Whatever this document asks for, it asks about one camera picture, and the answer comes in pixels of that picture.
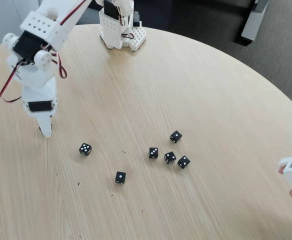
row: cable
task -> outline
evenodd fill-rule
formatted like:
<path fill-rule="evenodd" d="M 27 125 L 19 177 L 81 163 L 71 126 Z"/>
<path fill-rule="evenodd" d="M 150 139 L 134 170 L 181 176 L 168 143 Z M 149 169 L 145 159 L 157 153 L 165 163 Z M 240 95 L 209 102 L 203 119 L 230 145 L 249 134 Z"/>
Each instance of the cable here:
<path fill-rule="evenodd" d="M 134 39 L 135 38 L 135 36 L 134 36 L 134 34 L 132 34 L 132 33 L 129 33 L 129 34 L 121 34 L 121 36 L 123 37 L 123 38 L 127 38 L 127 39 Z"/>
<path fill-rule="evenodd" d="M 62 79 L 65 79 L 67 78 L 67 72 L 65 70 L 65 68 L 62 66 L 62 61 L 61 61 L 61 57 L 60 55 L 58 54 L 58 52 L 56 53 L 56 56 L 57 56 L 57 61 L 52 59 L 51 61 L 54 63 L 54 64 L 57 64 L 58 66 L 58 72 L 59 72 L 59 76 L 62 78 Z"/>
<path fill-rule="evenodd" d="M 18 68 L 19 68 L 20 66 L 27 65 L 27 64 L 24 63 L 23 61 L 24 61 L 24 59 L 22 59 L 22 60 L 20 60 L 19 62 L 17 62 L 17 63 L 16 63 L 16 66 L 15 66 L 14 69 L 11 71 L 11 74 L 9 75 L 9 78 L 7 79 L 7 81 L 6 81 L 5 85 L 4 85 L 4 87 L 3 87 L 3 88 L 1 89 L 1 91 L 0 91 L 0 98 L 2 98 L 2 96 L 3 96 L 4 92 L 5 92 L 5 90 L 7 89 L 8 85 L 9 85 L 10 82 L 12 81 L 12 79 L 13 79 L 13 77 L 14 77 L 16 71 L 18 70 Z M 20 99 L 20 98 L 21 98 L 21 96 L 18 97 L 18 98 L 15 98 L 15 99 L 13 99 L 13 100 L 5 100 L 4 98 L 3 98 L 3 100 L 4 100 L 6 103 L 13 103 L 13 102 L 17 101 L 17 100 Z"/>
<path fill-rule="evenodd" d="M 82 0 L 80 4 L 78 4 L 77 7 L 75 7 L 61 22 L 60 22 L 60 25 L 63 25 L 67 19 L 69 19 L 73 14 L 74 12 L 77 11 L 77 9 L 79 9 L 81 7 L 81 5 L 83 5 L 83 3 L 86 2 L 86 0 Z"/>
<path fill-rule="evenodd" d="M 42 44 L 42 45 L 40 45 L 40 47 L 41 47 L 43 50 L 48 51 L 47 48 L 48 48 L 50 45 L 51 45 L 50 43 L 48 43 L 46 46 L 43 46 L 43 44 Z"/>
<path fill-rule="evenodd" d="M 122 16 L 121 9 L 119 6 L 117 7 L 117 10 L 119 12 L 119 16 L 118 16 L 119 17 L 119 24 L 121 26 L 125 26 L 126 25 L 125 18 Z"/>

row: die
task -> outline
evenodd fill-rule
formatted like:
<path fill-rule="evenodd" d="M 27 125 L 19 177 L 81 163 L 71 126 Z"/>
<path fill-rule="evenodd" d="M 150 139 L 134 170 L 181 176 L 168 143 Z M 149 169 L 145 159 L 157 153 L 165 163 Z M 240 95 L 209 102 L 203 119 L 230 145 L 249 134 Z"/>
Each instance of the die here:
<path fill-rule="evenodd" d="M 84 154 L 85 156 L 88 156 L 91 151 L 92 151 L 92 146 L 87 143 L 83 143 L 79 148 L 79 152 L 81 154 Z"/>
<path fill-rule="evenodd" d="M 118 171 L 116 173 L 116 183 L 118 184 L 124 184 L 125 183 L 125 177 L 126 177 L 126 172 L 121 172 L 121 171 Z"/>
<path fill-rule="evenodd" d="M 172 140 L 174 143 L 177 143 L 179 140 L 181 140 L 183 135 L 181 135 L 177 130 L 174 131 L 172 135 L 170 135 L 170 140 Z"/>
<path fill-rule="evenodd" d="M 177 164 L 184 169 L 191 161 L 186 157 L 183 156 L 181 159 L 178 160 Z"/>
<path fill-rule="evenodd" d="M 158 158 L 158 147 L 150 147 L 149 148 L 149 158 L 150 159 Z"/>
<path fill-rule="evenodd" d="M 166 160 L 167 164 L 171 164 L 176 161 L 176 157 L 172 151 L 169 153 L 166 153 L 164 156 L 164 159 Z"/>

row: floor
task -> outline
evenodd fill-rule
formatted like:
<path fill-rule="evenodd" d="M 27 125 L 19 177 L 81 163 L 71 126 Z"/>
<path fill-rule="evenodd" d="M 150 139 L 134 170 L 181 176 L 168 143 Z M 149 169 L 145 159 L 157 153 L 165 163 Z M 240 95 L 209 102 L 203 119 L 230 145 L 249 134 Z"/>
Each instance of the floor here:
<path fill-rule="evenodd" d="M 270 0 L 256 40 L 240 41 L 254 0 L 174 0 L 169 31 L 219 49 L 292 100 L 292 0 Z"/>

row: light wood grain surface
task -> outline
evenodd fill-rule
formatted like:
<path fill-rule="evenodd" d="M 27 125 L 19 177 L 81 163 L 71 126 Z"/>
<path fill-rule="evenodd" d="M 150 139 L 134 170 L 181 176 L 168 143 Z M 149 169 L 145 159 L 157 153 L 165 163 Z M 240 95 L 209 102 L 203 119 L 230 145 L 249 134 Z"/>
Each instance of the light wood grain surface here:
<path fill-rule="evenodd" d="M 74 28 L 51 138 L 0 99 L 0 240 L 292 239 L 292 186 L 277 173 L 292 102 L 221 51 L 146 30 L 133 53 L 108 50 L 97 25 Z M 0 46 L 0 90 L 8 54 Z M 170 151 L 191 163 L 167 165 Z"/>

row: chair leg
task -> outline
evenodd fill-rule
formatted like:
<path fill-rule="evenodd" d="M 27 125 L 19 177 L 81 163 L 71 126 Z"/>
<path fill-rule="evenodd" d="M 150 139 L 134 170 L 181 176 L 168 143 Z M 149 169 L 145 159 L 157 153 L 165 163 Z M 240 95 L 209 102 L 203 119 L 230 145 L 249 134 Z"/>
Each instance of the chair leg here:
<path fill-rule="evenodd" d="M 250 12 L 241 37 L 249 42 L 253 42 L 260 29 L 269 0 L 255 0 L 253 9 Z"/>

